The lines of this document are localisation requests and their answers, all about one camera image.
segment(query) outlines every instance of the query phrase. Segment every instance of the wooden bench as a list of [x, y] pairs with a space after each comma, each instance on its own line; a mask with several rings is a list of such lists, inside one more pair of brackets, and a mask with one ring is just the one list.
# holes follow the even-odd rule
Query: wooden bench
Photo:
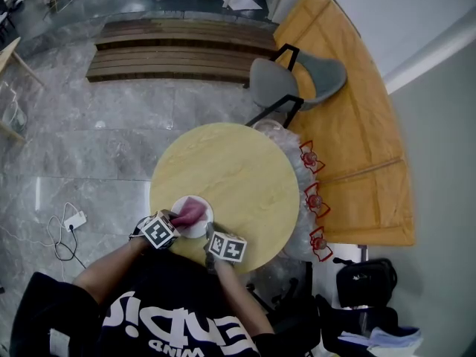
[[276, 49], [272, 33], [228, 22], [111, 22], [96, 41], [90, 82], [190, 78], [247, 83], [254, 59]]

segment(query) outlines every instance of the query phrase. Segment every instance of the power strip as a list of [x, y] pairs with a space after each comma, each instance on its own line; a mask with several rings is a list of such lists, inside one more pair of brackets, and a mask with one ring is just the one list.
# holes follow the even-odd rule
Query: power strip
[[65, 219], [64, 223], [65, 223], [65, 228], [66, 230], [68, 230], [68, 232], [71, 230], [76, 230], [81, 225], [84, 225], [86, 223], [86, 215], [84, 214], [83, 211], [80, 211], [74, 214], [72, 217]]

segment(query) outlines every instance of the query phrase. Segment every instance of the white plate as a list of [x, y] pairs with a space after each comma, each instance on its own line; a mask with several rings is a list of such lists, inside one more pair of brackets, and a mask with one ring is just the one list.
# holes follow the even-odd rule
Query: white plate
[[173, 204], [172, 212], [177, 214], [180, 213], [180, 210], [184, 206], [185, 201], [187, 201], [189, 197], [207, 206], [207, 210], [204, 214], [202, 214], [202, 217], [204, 217], [204, 219], [201, 219], [195, 225], [192, 225], [189, 228], [186, 228], [185, 226], [178, 226], [177, 230], [180, 235], [185, 238], [199, 238], [205, 235], [207, 222], [213, 222], [213, 210], [210, 204], [202, 197], [184, 196], [178, 199], [175, 204]]

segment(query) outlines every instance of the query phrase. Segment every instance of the marble floor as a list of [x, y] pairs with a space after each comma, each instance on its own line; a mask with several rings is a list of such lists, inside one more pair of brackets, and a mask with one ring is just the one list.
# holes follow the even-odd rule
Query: marble floor
[[[245, 123], [258, 113], [249, 91], [233, 83], [126, 80], [90, 84], [91, 41], [52, 48], [25, 61], [46, 82], [42, 89], [16, 65], [4, 80], [27, 113], [25, 145], [0, 137], [0, 344], [34, 271], [62, 279], [52, 248], [19, 239], [50, 239], [46, 225], [70, 202], [88, 221], [77, 230], [77, 256], [86, 265], [127, 241], [149, 213], [149, 186], [162, 152], [183, 132], [217, 121]], [[66, 217], [74, 214], [67, 209]], [[57, 223], [51, 230], [57, 237]], [[73, 245], [71, 234], [63, 239]], [[66, 281], [82, 271], [64, 262]], [[264, 298], [282, 293], [304, 265], [276, 257], [245, 280]]]
[[[262, 10], [232, 10], [222, 8], [221, 0], [76, 0], [59, 13], [50, 13], [42, 0], [25, 0], [12, 14], [18, 35], [23, 39], [56, 30], [75, 22], [83, 22], [119, 13], [155, 12], [164, 10], [198, 11], [265, 20], [268, 15], [265, 0], [254, 0]], [[68, 0], [59, 0], [62, 7]]]

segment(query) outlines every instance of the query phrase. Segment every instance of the hand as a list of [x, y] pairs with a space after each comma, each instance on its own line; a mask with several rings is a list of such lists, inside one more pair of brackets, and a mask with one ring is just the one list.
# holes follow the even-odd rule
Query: hand
[[215, 255], [213, 255], [212, 253], [209, 252], [211, 238], [213, 236], [213, 233], [214, 233], [215, 229], [217, 229], [220, 233], [224, 233], [224, 234], [228, 233], [224, 228], [222, 228], [221, 226], [218, 226], [214, 222], [207, 223], [205, 235], [207, 237], [208, 242], [203, 247], [203, 249], [205, 250], [205, 267], [207, 268], [207, 271], [210, 274], [216, 274], [217, 264], [218, 265], [225, 264], [225, 265], [228, 265], [230, 268], [233, 268], [233, 265], [234, 265], [233, 262], [230, 262], [230, 261], [227, 261], [227, 260], [221, 260], [221, 259], [219, 259], [218, 257], [216, 257]]

